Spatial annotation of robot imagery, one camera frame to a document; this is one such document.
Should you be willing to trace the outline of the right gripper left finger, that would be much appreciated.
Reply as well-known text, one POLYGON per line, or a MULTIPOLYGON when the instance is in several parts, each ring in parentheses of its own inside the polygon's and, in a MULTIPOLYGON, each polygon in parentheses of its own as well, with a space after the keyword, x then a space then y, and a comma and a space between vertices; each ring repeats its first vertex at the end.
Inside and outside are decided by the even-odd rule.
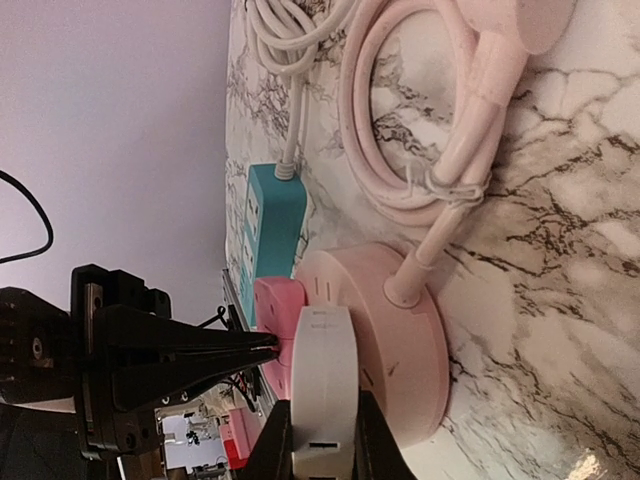
POLYGON ((290 480, 293 434, 289 400, 273 406, 248 462, 240 473, 242 480, 290 480))

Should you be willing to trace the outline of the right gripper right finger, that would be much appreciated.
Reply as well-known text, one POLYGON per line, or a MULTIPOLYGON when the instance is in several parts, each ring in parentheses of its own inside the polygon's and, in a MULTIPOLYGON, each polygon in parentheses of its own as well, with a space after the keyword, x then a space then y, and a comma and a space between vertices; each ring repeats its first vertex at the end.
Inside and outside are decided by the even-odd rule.
POLYGON ((355 479, 413 480, 386 419, 371 391, 359 392, 355 431, 355 479))

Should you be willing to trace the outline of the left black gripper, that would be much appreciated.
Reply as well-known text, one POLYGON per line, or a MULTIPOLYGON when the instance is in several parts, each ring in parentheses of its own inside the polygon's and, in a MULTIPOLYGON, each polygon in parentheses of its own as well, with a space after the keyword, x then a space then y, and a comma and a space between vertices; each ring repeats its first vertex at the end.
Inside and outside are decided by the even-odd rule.
POLYGON ((148 288, 130 273, 94 264, 72 271, 70 311, 27 290, 2 288, 2 403, 73 414, 87 459, 143 455, 160 446, 155 412, 117 412, 113 401, 117 410, 129 412, 183 392, 197 396, 200 384, 207 390, 277 356, 271 349, 278 346, 273 334, 208 330, 169 316, 166 292, 148 288), (112 393, 109 375, 97 371, 104 364, 96 356, 98 338, 121 348, 236 351, 121 369, 112 375, 112 393))

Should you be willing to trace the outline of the round pink socket base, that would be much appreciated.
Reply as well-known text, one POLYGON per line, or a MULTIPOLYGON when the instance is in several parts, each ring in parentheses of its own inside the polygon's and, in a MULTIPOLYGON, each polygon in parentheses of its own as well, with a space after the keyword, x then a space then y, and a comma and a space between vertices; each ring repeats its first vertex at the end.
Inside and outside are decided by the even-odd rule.
POLYGON ((360 385, 373 392, 397 444, 407 448, 431 437, 449 397, 445 331, 429 292, 403 309, 383 285, 401 255, 381 243, 306 253, 295 277, 313 306, 348 309, 356 337, 360 385))

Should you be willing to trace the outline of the white adapter plug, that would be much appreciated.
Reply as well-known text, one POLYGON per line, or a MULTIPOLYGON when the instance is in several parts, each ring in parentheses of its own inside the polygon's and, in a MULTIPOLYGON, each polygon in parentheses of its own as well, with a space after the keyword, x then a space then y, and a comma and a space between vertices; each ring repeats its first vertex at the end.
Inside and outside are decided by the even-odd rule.
POLYGON ((345 307, 302 309, 291 373, 296 479, 350 479, 358 412, 358 355, 345 307))

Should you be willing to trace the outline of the pink adapter plug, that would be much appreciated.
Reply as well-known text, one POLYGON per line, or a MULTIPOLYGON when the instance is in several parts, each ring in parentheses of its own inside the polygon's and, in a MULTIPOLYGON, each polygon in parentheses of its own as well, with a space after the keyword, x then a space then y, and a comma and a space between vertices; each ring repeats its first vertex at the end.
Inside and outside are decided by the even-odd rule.
POLYGON ((306 305, 305 289, 295 279, 262 277, 254 282, 257 329, 278 338, 278 357, 263 365, 263 373, 279 400, 291 396, 293 344, 299 316, 306 305))

